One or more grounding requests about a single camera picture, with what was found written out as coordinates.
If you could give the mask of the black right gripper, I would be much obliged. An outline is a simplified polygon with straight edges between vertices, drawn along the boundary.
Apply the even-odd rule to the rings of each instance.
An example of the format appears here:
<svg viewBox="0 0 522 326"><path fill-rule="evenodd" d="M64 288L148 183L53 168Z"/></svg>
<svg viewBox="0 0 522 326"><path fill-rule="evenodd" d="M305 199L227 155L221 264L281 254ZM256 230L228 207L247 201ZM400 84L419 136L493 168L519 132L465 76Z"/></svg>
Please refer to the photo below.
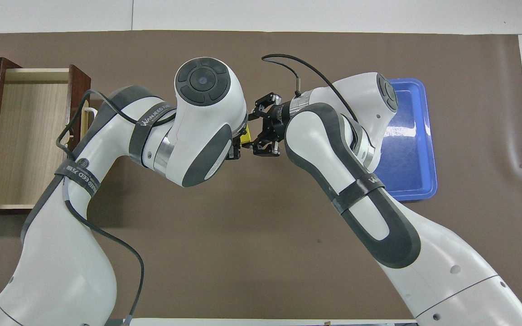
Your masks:
<svg viewBox="0 0 522 326"><path fill-rule="evenodd" d="M284 140L287 125L290 122L290 102L281 104L282 98L273 92L255 101L248 120L263 118L269 120L267 129L259 133L252 143L253 154L261 157L279 157L281 150L278 143Z"/></svg>

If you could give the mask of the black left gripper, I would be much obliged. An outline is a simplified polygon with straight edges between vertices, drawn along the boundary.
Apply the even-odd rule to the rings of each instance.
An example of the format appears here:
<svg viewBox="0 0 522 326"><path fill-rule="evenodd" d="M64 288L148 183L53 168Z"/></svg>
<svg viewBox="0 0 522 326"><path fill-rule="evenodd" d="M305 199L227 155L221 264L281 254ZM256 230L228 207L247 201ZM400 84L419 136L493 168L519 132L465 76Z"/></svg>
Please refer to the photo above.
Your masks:
<svg viewBox="0 0 522 326"><path fill-rule="evenodd" d="M247 133L248 128L248 114L245 114L245 118L242 124L242 132ZM229 148L229 151L227 153L227 159L228 160L237 160L241 157L241 137L237 136L232 139L231 147Z"/></svg>

